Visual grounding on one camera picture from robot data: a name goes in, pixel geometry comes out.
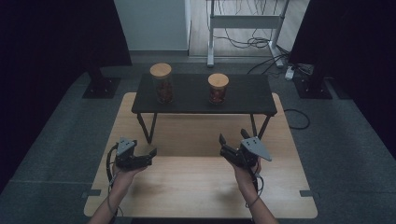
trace glass jar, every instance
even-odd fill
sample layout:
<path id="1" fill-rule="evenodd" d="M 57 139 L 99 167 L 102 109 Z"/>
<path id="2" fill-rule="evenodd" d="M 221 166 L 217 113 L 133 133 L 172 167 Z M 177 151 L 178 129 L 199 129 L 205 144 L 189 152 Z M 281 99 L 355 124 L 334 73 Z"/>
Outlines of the glass jar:
<path id="1" fill-rule="evenodd" d="M 229 83 L 228 77 L 221 73 L 215 73 L 210 75 L 207 81 L 209 82 L 209 102 L 214 105 L 224 103 Z"/>
<path id="2" fill-rule="evenodd" d="M 169 104 L 174 99 L 172 67 L 167 63 L 156 63 L 149 69 L 153 77 L 154 89 L 157 101 L 161 104 Z"/>

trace forearm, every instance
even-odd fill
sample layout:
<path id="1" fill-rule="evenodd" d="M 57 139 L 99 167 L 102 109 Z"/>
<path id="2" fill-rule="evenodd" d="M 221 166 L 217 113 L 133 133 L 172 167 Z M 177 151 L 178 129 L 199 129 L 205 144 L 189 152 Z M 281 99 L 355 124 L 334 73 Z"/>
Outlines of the forearm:
<path id="1" fill-rule="evenodd" d="M 100 204 L 88 223 L 108 224 L 118 210 L 122 199 L 128 192 L 128 189 L 111 190 L 110 194 Z"/>
<path id="2" fill-rule="evenodd" d="M 257 224 L 269 224 L 269 223 L 278 223 L 271 211 L 265 205 L 261 198 L 258 198 L 259 195 L 257 191 L 254 189 L 252 183 L 249 184 L 238 184 L 239 190 L 242 193 L 242 196 L 247 203 L 250 214 L 253 217 L 253 220 Z"/>

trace gray floor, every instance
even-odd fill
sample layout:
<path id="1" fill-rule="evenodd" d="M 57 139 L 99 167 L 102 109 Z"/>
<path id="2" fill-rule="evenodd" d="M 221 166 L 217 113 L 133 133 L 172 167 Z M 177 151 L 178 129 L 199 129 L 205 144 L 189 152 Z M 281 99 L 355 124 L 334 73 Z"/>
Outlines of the gray floor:
<path id="1" fill-rule="evenodd" d="M 90 82 L 87 74 L 82 74 L 59 103 L 1 194 L 1 223 L 88 221 L 83 213 L 84 193 L 91 188 L 104 150 L 108 150 L 106 141 L 122 96 L 136 91 L 140 75 L 159 60 L 169 62 L 175 73 L 245 74 L 258 59 L 218 59 L 214 68 L 207 68 L 203 59 L 133 58 L 132 67 L 103 69 L 106 77 L 121 78 L 113 99 L 82 99 Z M 253 73 L 260 74 L 268 64 Z M 332 89 L 332 100 L 300 99 L 284 73 L 285 70 L 274 67 L 266 75 L 285 109 L 301 110 L 310 118 L 307 129 L 291 132 L 314 193 L 318 217 L 280 219 L 280 222 L 394 223 L 396 162 L 359 109 L 351 100 L 338 99 Z M 302 127 L 306 123 L 297 113 L 287 112 L 287 118 L 290 126 Z M 117 221 L 131 223 L 131 220 L 122 217 Z M 132 223 L 164 222 L 163 219 L 132 220 Z"/>

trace power strip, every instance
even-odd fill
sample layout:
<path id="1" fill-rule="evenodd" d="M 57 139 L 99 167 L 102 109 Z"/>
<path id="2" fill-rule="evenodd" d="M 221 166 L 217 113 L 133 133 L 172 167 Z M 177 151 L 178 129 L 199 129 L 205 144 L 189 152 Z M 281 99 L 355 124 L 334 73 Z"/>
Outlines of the power strip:
<path id="1" fill-rule="evenodd" d="M 286 71 L 285 79 L 287 81 L 290 81 L 293 79 L 293 76 L 294 76 L 294 69 L 292 66 L 289 66 L 288 71 Z"/>

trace black cable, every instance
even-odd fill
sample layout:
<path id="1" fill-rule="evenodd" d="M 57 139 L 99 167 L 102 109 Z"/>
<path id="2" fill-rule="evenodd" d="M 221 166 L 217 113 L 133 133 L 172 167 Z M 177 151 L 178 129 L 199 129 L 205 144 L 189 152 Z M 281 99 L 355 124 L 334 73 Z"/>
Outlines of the black cable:
<path id="1" fill-rule="evenodd" d="M 275 15 L 276 6 L 277 6 L 277 0 L 276 0 L 276 2 L 275 2 L 275 7 L 274 7 L 274 13 L 273 13 L 273 15 Z"/>
<path id="2" fill-rule="evenodd" d="M 304 112 L 302 112 L 300 110 L 297 110 L 297 109 L 285 109 L 283 111 L 284 112 L 294 111 L 294 112 L 297 112 L 297 113 L 303 115 L 306 118 L 307 123 L 306 123 L 306 125 L 304 127 L 292 127 L 292 126 L 289 126 L 290 129 L 304 130 L 304 129 L 307 129 L 309 127 L 309 125 L 311 125 L 311 120 L 309 119 L 309 117 Z"/>
<path id="3" fill-rule="evenodd" d="M 221 12 L 221 7 L 220 7 L 220 1 L 218 1 L 218 3 L 219 3 L 219 12 L 220 12 L 220 15 L 221 15 L 222 12 Z"/>
<path id="4" fill-rule="evenodd" d="M 266 60 L 266 61 L 264 61 L 264 62 L 262 62 L 262 63 L 258 63 L 258 64 L 256 64 L 256 65 L 254 65 L 252 68 L 250 68 L 250 70 L 248 70 L 248 72 L 247 72 L 247 74 L 249 74 L 251 71 L 253 71 L 255 68 L 257 68 L 258 66 L 260 66 L 260 65 L 262 65 L 262 64 L 265 64 L 265 63 L 268 63 L 268 62 L 270 62 L 270 61 L 272 61 L 272 60 L 275 60 L 276 58 L 276 60 L 278 60 L 278 59 L 280 59 L 281 57 L 285 57 L 285 55 L 284 54 L 281 54 L 281 55 L 278 55 L 278 56 L 276 56 L 276 57 L 274 57 L 274 58 L 272 58 L 272 59 L 268 59 L 268 60 Z"/>
<path id="5" fill-rule="evenodd" d="M 312 66 L 306 66 L 306 65 L 297 63 L 294 66 L 297 68 L 298 71 L 302 72 L 306 77 L 311 76 L 312 73 L 313 73 L 313 71 L 312 71 L 313 68 L 314 68 L 313 65 Z"/>
<path id="6" fill-rule="evenodd" d="M 235 2 L 235 7 L 236 7 L 235 15 L 237 15 L 242 10 L 242 0 L 240 0 L 240 3 L 239 3 L 239 10 L 238 10 L 238 0 L 236 0 L 236 2 Z"/>
<path id="7" fill-rule="evenodd" d="M 267 5 L 267 0 L 265 0 L 265 2 L 264 2 L 264 7 L 262 6 L 262 15 L 264 15 L 266 5 Z"/>
<path id="8" fill-rule="evenodd" d="M 244 153 L 241 153 L 242 155 L 242 161 L 244 163 L 244 167 L 245 169 L 247 169 L 247 172 L 250 174 L 251 177 L 251 181 L 253 182 L 254 188 L 256 189 L 256 191 L 259 191 L 259 186 L 257 185 L 257 177 L 255 174 L 253 174 L 253 171 L 251 171 L 250 167 L 248 166 L 248 162 L 247 159 L 245 158 Z"/>
<path id="9" fill-rule="evenodd" d="M 279 45 L 276 45 L 276 46 L 277 46 L 277 48 L 278 48 L 280 51 L 282 51 L 284 54 L 290 54 L 290 51 L 287 51 L 287 50 L 281 48 Z"/>
<path id="10" fill-rule="evenodd" d="M 280 57 L 278 57 L 277 59 L 275 59 L 274 62 L 271 63 L 271 64 L 262 72 L 262 75 L 264 75 L 264 74 L 272 67 L 272 65 L 274 65 L 274 64 L 277 62 L 277 60 L 280 60 L 280 59 L 282 58 L 283 54 L 281 54 L 281 55 L 279 55 L 279 56 L 280 56 Z"/>
<path id="11" fill-rule="evenodd" d="M 281 72 L 278 72 L 278 73 L 275 73 L 275 72 L 267 72 L 267 76 L 271 76 L 271 77 L 273 77 L 273 78 L 279 78 L 280 75 L 284 75 L 284 74 L 285 74 L 284 71 L 281 71 Z"/>
<path id="12" fill-rule="evenodd" d="M 234 39 L 230 38 L 230 35 L 228 34 L 227 29 L 224 29 L 224 30 L 225 30 L 225 33 L 226 33 L 227 36 L 217 36 L 217 35 L 213 35 L 213 37 L 216 38 L 216 39 L 227 39 L 227 40 L 230 41 L 230 43 L 231 43 L 234 47 L 236 47 L 236 48 L 238 48 L 238 49 L 247 49 L 247 48 L 249 48 L 249 47 L 254 47 L 254 48 L 257 48 L 257 49 L 263 49 L 263 48 L 265 48 L 265 47 L 268 46 L 268 43 L 267 43 L 268 40 L 265 39 L 265 38 L 261 38 L 261 37 L 252 37 L 252 38 L 248 39 L 247 42 L 241 42 L 241 41 L 234 40 Z M 243 46 L 236 46 L 235 43 L 237 43 L 237 44 L 242 44 L 242 45 L 246 45 L 246 46 L 245 46 L 245 47 L 243 47 Z"/>
<path id="13" fill-rule="evenodd" d="M 258 194 L 259 194 L 259 196 L 261 196 L 262 195 L 262 191 L 264 190 L 264 179 L 262 178 L 262 176 L 257 176 L 259 179 L 260 179 L 260 181 L 262 182 L 262 187 L 258 190 Z"/>
<path id="14" fill-rule="evenodd" d="M 115 218 L 117 217 L 117 213 L 118 210 L 120 209 L 121 214 L 123 216 L 123 212 L 121 210 L 121 208 L 118 206 L 118 209 L 114 212 L 113 209 L 111 208 L 110 205 L 110 189 L 113 187 L 113 183 L 117 178 L 117 174 L 120 172 L 120 170 L 116 173 L 116 174 L 112 174 L 111 169 L 110 169 L 110 164 L 115 163 L 114 161 L 110 162 L 111 159 L 111 154 L 114 150 L 116 150 L 119 146 L 119 143 L 117 143 L 114 147 L 112 147 L 110 149 L 110 151 L 108 151 L 107 153 L 107 157 L 106 157 L 106 173 L 107 173 L 107 178 L 108 178 L 108 187 L 107 187 L 107 206 L 108 206 L 108 210 L 110 210 L 110 213 L 113 214 L 113 218 L 111 219 L 110 223 L 114 223 L 115 222 Z"/>

